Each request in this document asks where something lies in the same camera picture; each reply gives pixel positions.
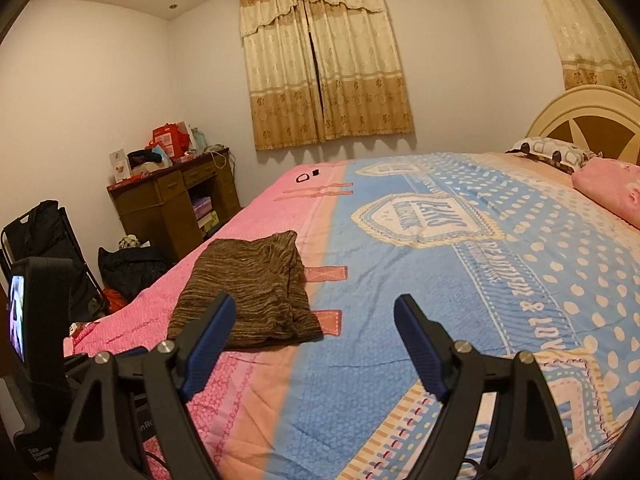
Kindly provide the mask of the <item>beige curtain by headboard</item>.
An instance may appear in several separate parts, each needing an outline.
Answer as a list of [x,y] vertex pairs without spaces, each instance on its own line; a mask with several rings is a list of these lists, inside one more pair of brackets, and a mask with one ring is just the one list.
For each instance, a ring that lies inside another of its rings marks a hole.
[[639,66],[598,0],[541,0],[564,87],[600,84],[639,96]]

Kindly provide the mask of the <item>beige patterned window curtain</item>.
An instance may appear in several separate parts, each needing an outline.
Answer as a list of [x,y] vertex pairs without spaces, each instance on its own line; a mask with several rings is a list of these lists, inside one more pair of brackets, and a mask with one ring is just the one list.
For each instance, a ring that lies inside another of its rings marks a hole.
[[239,0],[254,147],[413,133],[385,0]]

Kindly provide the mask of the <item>white card box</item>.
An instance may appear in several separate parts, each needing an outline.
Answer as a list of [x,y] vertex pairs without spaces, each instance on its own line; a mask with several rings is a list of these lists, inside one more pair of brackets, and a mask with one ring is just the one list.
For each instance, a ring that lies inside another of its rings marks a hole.
[[122,148],[118,151],[111,152],[110,163],[115,183],[128,180],[131,177],[129,160],[127,154]]

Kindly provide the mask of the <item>brown knitted sweater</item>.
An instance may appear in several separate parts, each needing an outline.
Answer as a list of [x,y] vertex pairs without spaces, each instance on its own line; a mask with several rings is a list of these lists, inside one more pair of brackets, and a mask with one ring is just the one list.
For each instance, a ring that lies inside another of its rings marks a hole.
[[305,267],[297,233],[258,238],[216,238],[196,259],[172,311],[167,337],[205,312],[222,292],[235,302],[228,350],[254,350],[302,344],[323,337],[306,293]]

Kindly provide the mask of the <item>pink and blue bedspread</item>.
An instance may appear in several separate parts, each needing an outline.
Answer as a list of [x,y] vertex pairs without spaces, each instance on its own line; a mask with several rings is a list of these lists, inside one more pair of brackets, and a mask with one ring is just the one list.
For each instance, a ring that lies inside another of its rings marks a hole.
[[413,296],[478,351],[533,352],[575,470],[639,401],[639,232],[513,154],[429,154],[286,172],[220,231],[293,231],[321,340],[222,355],[190,412],[226,479],[399,479],[439,412],[393,317]]

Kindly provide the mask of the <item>dark wooden desk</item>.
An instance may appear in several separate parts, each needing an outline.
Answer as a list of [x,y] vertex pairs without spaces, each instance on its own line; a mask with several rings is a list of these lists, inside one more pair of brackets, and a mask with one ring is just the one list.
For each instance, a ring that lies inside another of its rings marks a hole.
[[241,210],[226,146],[107,188],[122,227],[177,262]]

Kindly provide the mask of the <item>cream wooden headboard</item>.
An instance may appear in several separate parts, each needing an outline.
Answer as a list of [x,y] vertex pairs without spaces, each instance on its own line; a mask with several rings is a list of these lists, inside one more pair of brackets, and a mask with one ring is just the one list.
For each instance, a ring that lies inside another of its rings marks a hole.
[[639,115],[639,100],[628,93],[585,84],[553,99],[533,121],[527,136],[548,136],[638,165]]

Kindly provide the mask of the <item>pink pillow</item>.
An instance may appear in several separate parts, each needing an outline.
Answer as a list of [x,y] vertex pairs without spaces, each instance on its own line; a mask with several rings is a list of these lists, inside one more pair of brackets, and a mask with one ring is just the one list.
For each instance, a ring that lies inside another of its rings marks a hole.
[[637,165],[595,157],[574,172],[572,185],[612,214],[640,228],[640,168]]

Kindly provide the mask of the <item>black folding chair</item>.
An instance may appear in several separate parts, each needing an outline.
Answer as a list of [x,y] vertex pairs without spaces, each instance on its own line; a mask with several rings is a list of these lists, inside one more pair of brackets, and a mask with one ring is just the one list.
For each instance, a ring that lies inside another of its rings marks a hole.
[[70,322],[90,322],[107,315],[106,297],[82,255],[66,209],[56,200],[44,200],[2,229],[1,270],[7,280],[11,264],[27,257],[73,261]]

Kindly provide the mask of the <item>black screen device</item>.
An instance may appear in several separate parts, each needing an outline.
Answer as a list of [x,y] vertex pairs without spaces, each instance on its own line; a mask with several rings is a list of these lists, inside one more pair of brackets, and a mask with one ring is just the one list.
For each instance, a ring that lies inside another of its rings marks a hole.
[[1,421],[17,456],[33,472],[54,468],[72,405],[63,341],[73,275],[67,258],[29,257],[11,269],[12,370],[1,378]]

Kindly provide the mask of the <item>black bag on floor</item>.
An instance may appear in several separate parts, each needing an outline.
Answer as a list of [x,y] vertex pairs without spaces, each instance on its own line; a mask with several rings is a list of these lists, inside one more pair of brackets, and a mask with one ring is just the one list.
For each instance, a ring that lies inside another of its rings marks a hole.
[[131,302],[166,274],[171,262],[154,247],[124,248],[117,252],[100,247],[98,267],[104,286]]

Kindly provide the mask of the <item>red gift box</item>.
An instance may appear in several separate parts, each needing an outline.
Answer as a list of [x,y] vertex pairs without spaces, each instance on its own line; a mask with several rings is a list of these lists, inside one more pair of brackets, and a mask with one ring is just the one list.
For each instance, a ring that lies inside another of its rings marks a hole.
[[177,124],[155,128],[151,143],[159,145],[171,160],[184,156],[190,150],[190,136]]

